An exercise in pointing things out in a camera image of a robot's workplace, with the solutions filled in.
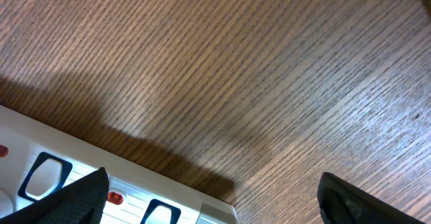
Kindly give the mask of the white power strip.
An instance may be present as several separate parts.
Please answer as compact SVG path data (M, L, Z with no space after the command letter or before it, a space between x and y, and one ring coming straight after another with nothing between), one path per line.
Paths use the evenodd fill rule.
M100 223L236 223L234 207L1 108L1 219L103 167Z

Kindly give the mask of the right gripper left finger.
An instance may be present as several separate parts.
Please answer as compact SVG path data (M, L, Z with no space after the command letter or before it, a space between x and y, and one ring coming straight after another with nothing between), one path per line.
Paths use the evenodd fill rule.
M107 201L109 179L101 167L76 182L1 219L9 223L99 224Z

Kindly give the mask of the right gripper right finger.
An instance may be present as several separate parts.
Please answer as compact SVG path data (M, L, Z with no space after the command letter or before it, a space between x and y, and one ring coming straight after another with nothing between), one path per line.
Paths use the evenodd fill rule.
M424 224L329 172L317 199L324 224Z

